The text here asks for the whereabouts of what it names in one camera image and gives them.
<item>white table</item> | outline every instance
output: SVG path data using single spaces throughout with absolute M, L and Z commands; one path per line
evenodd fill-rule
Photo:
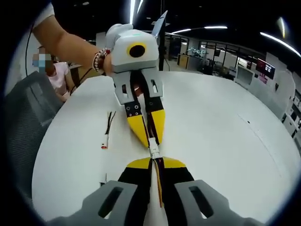
M 280 120 L 230 80 L 161 72 L 166 112 L 161 154 L 184 162 L 228 198 L 243 217 L 266 222 L 286 200 L 299 176 L 298 150 Z M 100 147 L 107 112 L 117 111 L 109 149 Z M 87 79 L 49 126 L 36 158 L 32 197 L 50 220 L 81 209 L 104 173 L 118 180 L 126 165 L 149 157 L 131 132 L 109 77 Z

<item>mesh chair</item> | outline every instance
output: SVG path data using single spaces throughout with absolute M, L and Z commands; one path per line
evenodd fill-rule
M 32 198 L 32 172 L 42 139 L 63 103 L 46 75 L 33 72 L 18 82 L 4 100 L 8 154 L 18 189 Z

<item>connector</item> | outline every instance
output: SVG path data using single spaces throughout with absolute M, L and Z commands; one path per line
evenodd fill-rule
M 149 144 L 150 144 L 150 156 L 152 159 L 160 158 L 160 151 L 159 147 L 157 145 L 156 139 L 154 137 L 149 138 Z
M 108 149 L 109 147 L 109 134 L 104 134 L 102 139 L 102 149 Z

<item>black ceiling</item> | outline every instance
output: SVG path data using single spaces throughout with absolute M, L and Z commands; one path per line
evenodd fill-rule
M 105 32 L 116 23 L 129 23 L 130 0 L 52 0 L 59 23 L 68 32 L 84 39 L 95 39 L 95 34 Z M 207 6 L 203 1 L 144 0 L 139 14 L 134 18 L 134 27 L 152 30 L 151 23 L 161 15 L 161 4 L 168 10 L 167 32 L 208 25 L 226 25 L 226 30 L 198 29 L 181 33 L 203 40 L 217 40 L 246 46 L 256 51 L 271 52 L 289 66 L 296 67 L 301 58 L 278 43 L 262 37 L 266 32 L 281 38 L 277 20 L 282 17 L 288 31 L 285 42 L 301 52 L 300 11 L 297 3 L 269 4 L 266 1 L 235 1 L 222 5 L 219 1 Z

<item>bracelet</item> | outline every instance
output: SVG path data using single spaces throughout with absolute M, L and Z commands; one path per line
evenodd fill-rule
M 103 68 L 103 60 L 110 52 L 111 50 L 109 48 L 103 48 L 99 52 L 95 53 L 92 68 L 99 72 L 99 70 Z

